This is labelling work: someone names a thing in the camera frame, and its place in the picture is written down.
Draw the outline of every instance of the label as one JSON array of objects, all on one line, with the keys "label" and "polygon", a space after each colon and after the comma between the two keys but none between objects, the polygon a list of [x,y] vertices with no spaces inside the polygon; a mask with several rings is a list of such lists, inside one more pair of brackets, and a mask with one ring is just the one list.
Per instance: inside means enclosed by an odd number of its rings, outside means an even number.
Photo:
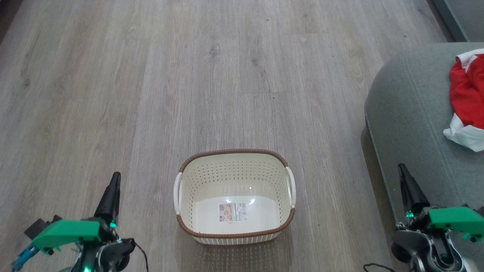
[{"label": "label", "polygon": [[218,205],[220,217],[219,222],[234,223],[247,221],[246,203],[225,203]]}]

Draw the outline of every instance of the brown basket rim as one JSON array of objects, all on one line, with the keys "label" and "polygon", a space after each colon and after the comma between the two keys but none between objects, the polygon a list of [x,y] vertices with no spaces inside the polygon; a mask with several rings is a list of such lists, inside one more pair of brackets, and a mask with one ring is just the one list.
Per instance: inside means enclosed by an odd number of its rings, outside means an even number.
[{"label": "brown basket rim", "polygon": [[187,165],[194,161],[195,159],[201,158],[201,157],[207,157],[207,156],[212,156],[212,155],[223,155],[223,154],[235,154],[235,153],[259,153],[259,154],[267,154],[276,157],[279,161],[281,161],[282,165],[284,167],[287,167],[287,162],[286,160],[279,154],[277,154],[274,151],[266,150],[266,149],[226,149],[226,150],[218,150],[218,151],[209,151],[209,152],[203,152],[203,153],[198,153],[190,158],[188,158],[183,165],[180,167],[181,173],[185,170]]},{"label": "brown basket rim", "polygon": [[[187,165],[195,159],[206,157],[206,156],[212,156],[212,155],[233,154],[233,153],[260,153],[260,154],[272,155],[277,159],[279,159],[279,161],[281,161],[284,167],[288,167],[286,160],[281,155],[277,154],[274,151],[265,150],[265,149],[227,149],[227,150],[203,152],[203,153],[198,153],[191,156],[180,167],[180,173],[183,173]],[[285,229],[287,226],[289,226],[289,223],[291,223],[295,213],[296,213],[296,208],[291,208],[291,212],[289,213],[287,220],[284,222],[284,224],[282,224],[277,228],[263,230],[263,231],[256,231],[256,232],[236,233],[236,234],[209,234],[209,233],[194,232],[185,225],[185,223],[182,220],[182,216],[179,214],[177,214],[177,221],[180,227],[186,233],[190,234],[193,237],[209,238],[209,239],[238,239],[238,238],[262,236],[262,235],[270,235],[270,234],[280,232],[283,229]]]}]

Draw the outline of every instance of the red garment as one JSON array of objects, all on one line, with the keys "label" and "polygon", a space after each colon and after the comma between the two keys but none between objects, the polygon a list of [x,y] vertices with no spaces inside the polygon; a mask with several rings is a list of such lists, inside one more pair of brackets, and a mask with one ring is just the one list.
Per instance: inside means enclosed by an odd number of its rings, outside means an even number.
[{"label": "red garment", "polygon": [[475,53],[455,58],[450,99],[464,126],[484,129],[484,52]]}]

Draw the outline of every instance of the basket handle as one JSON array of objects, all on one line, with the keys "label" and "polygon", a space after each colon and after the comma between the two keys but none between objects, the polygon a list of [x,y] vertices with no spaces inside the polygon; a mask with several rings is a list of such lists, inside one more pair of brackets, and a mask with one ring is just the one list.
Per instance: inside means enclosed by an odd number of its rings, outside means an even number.
[{"label": "basket handle", "polygon": [[289,175],[289,185],[290,185],[290,192],[291,192],[291,207],[296,207],[296,182],[294,181],[294,175],[289,167],[286,167],[287,174]]},{"label": "basket handle", "polygon": [[182,177],[182,173],[178,173],[177,178],[175,179],[175,186],[173,187],[173,205],[175,205],[175,212],[180,214],[180,178]]}]

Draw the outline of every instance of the beige basket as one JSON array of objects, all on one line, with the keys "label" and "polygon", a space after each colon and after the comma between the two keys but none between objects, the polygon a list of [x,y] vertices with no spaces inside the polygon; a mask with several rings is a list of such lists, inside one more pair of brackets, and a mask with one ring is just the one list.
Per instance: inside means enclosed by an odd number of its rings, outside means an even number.
[{"label": "beige basket", "polygon": [[274,239],[294,217],[296,187],[286,161],[268,150],[197,154],[182,165],[173,188],[181,228],[205,244]]}]

